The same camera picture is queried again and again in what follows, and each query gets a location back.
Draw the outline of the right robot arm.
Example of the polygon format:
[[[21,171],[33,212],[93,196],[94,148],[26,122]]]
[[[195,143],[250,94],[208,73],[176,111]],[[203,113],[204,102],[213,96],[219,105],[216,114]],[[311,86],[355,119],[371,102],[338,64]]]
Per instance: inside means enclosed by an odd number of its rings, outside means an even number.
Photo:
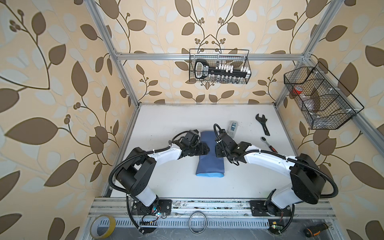
[[[269,193],[261,207],[261,212],[270,216],[278,216],[287,207],[292,208],[302,202],[316,205],[319,199],[334,198],[339,193],[335,181],[322,172],[310,157],[281,155],[247,142],[237,144],[225,132],[216,135],[216,143],[216,155],[226,157],[232,164],[254,164],[289,178],[284,187]]]

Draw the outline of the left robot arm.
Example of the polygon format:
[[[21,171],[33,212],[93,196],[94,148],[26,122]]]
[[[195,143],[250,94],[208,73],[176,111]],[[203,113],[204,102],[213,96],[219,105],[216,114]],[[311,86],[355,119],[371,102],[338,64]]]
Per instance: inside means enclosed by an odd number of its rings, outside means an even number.
[[[208,145],[200,141],[198,130],[184,131],[173,137],[165,148],[148,151],[134,148],[125,160],[113,168],[108,183],[112,189],[125,193],[147,208],[153,207],[158,196],[148,183],[157,165],[184,157],[205,156],[209,152]]]

